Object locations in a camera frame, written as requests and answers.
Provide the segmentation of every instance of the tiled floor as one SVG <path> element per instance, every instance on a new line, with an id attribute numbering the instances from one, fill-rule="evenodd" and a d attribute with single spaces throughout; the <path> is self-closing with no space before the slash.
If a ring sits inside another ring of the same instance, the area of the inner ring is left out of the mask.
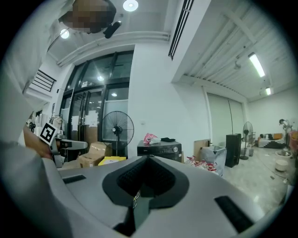
<path id="1" fill-rule="evenodd" d="M 253 147 L 253 149 L 253 157 L 240 160 L 239 164 L 233 168 L 225 167 L 223 178 L 250 196 L 264 212 L 268 212 L 280 204 L 287 186 L 294 185 L 295 160 L 276 155 L 276 149 L 258 147 Z M 288 161 L 289 166 L 286 172 L 275 170 L 275 161 L 278 159 Z"/>

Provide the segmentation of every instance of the ceiling light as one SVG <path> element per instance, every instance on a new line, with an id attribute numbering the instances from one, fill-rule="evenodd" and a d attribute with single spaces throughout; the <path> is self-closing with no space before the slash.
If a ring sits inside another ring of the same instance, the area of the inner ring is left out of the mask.
<path id="1" fill-rule="evenodd" d="M 98 76 L 98 77 L 97 77 L 97 80 L 98 80 L 98 81 L 104 81 L 104 78 L 103 78 L 102 76 Z"/>
<path id="2" fill-rule="evenodd" d="M 271 90 L 270 90 L 269 87 L 266 88 L 266 93 L 267 93 L 267 95 L 270 95 L 271 94 Z"/>
<path id="3" fill-rule="evenodd" d="M 63 29 L 60 31 L 60 36 L 63 38 L 63 39 L 66 39 L 69 37 L 69 31 L 67 29 Z"/>
<path id="4" fill-rule="evenodd" d="M 265 72 L 261 66 L 261 63 L 259 61 L 259 59 L 257 58 L 255 53 L 251 53 L 248 58 L 250 58 L 251 62 L 253 63 L 254 67 L 256 68 L 258 74 L 260 75 L 260 77 L 265 76 Z"/>
<path id="5" fill-rule="evenodd" d="M 139 7 L 139 4 L 136 0 L 126 0 L 123 3 L 123 8 L 125 11 L 133 12 Z"/>

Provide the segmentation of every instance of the pink bag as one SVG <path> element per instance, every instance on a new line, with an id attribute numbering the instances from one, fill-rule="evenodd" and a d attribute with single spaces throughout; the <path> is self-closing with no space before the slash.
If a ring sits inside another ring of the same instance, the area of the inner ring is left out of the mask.
<path id="1" fill-rule="evenodd" d="M 149 144 L 152 138 L 157 138 L 157 136 L 147 133 L 144 138 L 144 143 Z"/>

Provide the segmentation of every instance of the black washing machine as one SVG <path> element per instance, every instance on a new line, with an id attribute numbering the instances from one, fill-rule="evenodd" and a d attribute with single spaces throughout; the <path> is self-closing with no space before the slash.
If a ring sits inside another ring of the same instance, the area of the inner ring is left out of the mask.
<path id="1" fill-rule="evenodd" d="M 155 155 L 166 159 L 182 161 L 182 145 L 177 142 L 164 142 L 156 144 L 145 144 L 142 140 L 137 147 L 138 156 Z"/>

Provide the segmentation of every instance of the black cloth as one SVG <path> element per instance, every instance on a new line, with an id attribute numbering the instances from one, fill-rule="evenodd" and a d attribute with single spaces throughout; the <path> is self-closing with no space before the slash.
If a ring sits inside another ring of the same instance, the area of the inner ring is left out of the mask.
<path id="1" fill-rule="evenodd" d="M 174 142 L 175 139 L 170 139 L 169 137 L 165 137 L 165 138 L 161 138 L 161 141 L 165 141 L 165 142 Z"/>

